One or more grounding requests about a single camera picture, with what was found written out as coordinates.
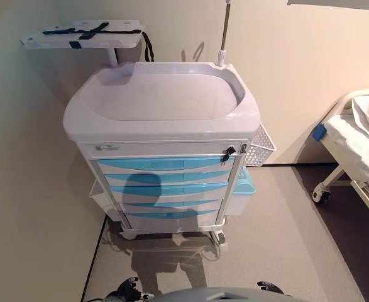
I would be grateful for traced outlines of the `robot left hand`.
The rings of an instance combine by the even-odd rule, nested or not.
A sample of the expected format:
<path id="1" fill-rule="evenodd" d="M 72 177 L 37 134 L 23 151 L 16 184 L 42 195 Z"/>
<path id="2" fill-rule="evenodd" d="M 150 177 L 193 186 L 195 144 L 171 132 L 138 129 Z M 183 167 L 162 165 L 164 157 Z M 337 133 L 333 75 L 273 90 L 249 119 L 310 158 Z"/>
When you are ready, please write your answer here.
<path id="1" fill-rule="evenodd" d="M 139 281 L 138 277 L 129 277 L 122 282 L 117 290 L 110 292 L 102 301 L 117 301 L 117 302 L 130 302 L 130 301 L 148 301 L 155 297 L 151 293 L 142 293 L 137 290 L 136 283 Z"/>

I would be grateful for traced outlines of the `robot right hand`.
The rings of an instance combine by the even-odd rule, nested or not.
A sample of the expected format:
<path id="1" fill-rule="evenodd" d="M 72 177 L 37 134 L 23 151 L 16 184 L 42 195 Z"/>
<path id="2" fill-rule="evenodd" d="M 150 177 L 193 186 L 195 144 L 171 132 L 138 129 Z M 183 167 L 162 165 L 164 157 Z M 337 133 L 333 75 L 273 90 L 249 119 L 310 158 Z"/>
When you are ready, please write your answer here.
<path id="1" fill-rule="evenodd" d="M 263 291 L 270 291 L 270 292 L 274 292 L 278 294 L 284 294 L 284 292 L 278 286 L 268 281 L 258 281 L 257 286 Z"/>

